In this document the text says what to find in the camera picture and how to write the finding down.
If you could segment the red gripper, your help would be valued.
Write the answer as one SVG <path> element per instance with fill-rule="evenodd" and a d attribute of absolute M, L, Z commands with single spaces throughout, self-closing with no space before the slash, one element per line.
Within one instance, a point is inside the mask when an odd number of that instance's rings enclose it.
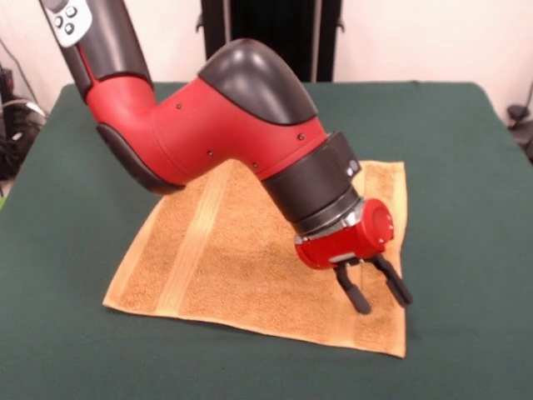
<path fill-rule="evenodd" d="M 336 280 L 351 305 L 358 313 L 368 315 L 371 305 L 349 278 L 346 260 L 371 258 L 398 304 L 406 308 L 413 302 L 399 273 L 381 255 L 393 238 L 394 223 L 388 207 L 379 199 L 369 198 L 359 201 L 331 226 L 317 233 L 295 236 L 295 249 L 309 268 L 334 268 Z"/>

